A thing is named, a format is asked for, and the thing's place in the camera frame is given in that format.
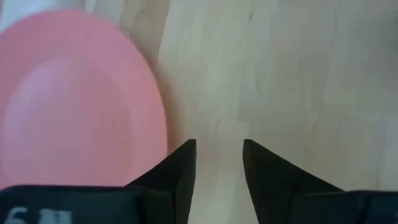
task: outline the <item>black object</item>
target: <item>black object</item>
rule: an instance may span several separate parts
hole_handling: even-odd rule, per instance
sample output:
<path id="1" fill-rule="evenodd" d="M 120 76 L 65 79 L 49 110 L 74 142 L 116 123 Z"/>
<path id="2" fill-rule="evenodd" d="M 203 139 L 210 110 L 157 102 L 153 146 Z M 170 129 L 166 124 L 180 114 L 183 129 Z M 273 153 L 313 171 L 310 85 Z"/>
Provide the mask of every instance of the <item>black object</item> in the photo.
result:
<path id="1" fill-rule="evenodd" d="M 248 139 L 243 163 L 260 224 L 398 223 L 398 192 L 345 192 Z"/>
<path id="2" fill-rule="evenodd" d="M 125 187 L 10 187 L 0 191 L 0 223 L 186 224 L 195 166 L 191 139 Z"/>

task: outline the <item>white number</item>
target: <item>white number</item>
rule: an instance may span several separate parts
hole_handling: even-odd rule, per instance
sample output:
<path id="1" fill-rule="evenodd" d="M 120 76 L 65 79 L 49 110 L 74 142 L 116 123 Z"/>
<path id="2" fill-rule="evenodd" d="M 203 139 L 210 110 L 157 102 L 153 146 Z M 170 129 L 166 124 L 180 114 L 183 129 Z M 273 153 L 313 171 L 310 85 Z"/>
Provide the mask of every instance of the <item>white number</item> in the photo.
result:
<path id="1" fill-rule="evenodd" d="M 72 224 L 72 213 L 68 211 L 56 211 L 51 209 L 40 210 L 39 224 Z"/>
<path id="2" fill-rule="evenodd" d="M 27 208 L 24 207 L 15 207 L 12 208 L 11 211 L 7 215 L 7 220 L 4 222 L 4 224 L 25 224 L 24 220 L 21 220 L 19 218 L 14 218 L 15 215 L 18 213 L 26 213 Z"/>
<path id="3" fill-rule="evenodd" d="M 4 224 L 26 224 L 24 220 L 15 218 L 18 213 L 27 213 L 27 208 L 12 208 Z M 39 224 L 72 224 L 72 212 L 43 208 L 40 210 Z"/>

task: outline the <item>wood grain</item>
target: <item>wood grain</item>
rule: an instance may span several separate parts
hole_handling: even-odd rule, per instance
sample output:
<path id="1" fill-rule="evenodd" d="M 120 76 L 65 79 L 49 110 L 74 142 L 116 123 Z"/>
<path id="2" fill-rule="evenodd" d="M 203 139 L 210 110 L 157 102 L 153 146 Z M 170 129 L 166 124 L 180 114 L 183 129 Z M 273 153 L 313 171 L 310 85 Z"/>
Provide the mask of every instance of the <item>wood grain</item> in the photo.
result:
<path id="1" fill-rule="evenodd" d="M 345 190 L 398 190 L 398 1 L 106 5 L 155 71 L 170 149 L 198 140 L 190 223 L 257 223 L 245 138 Z"/>

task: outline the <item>wooden floor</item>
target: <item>wooden floor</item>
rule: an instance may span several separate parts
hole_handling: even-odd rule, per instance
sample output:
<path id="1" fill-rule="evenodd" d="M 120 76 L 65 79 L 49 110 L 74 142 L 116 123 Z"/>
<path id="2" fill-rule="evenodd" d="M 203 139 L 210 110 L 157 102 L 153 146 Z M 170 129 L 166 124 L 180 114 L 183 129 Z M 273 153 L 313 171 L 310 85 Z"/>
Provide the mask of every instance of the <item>wooden floor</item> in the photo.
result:
<path id="1" fill-rule="evenodd" d="M 398 190 L 397 0 L 83 5 L 150 62 L 170 150 L 198 141 L 190 223 L 257 223 L 245 138 L 345 190 Z"/>

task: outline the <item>pink plastic plate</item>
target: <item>pink plastic plate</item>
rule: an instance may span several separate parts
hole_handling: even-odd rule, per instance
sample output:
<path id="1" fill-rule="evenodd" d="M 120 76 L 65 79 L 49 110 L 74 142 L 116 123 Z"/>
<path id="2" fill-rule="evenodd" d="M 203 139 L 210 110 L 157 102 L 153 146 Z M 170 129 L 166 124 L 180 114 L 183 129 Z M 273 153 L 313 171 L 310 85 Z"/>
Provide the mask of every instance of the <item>pink plastic plate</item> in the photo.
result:
<path id="1" fill-rule="evenodd" d="M 0 189 L 124 185 L 166 155 L 155 79 L 117 28 L 57 11 L 0 34 Z"/>

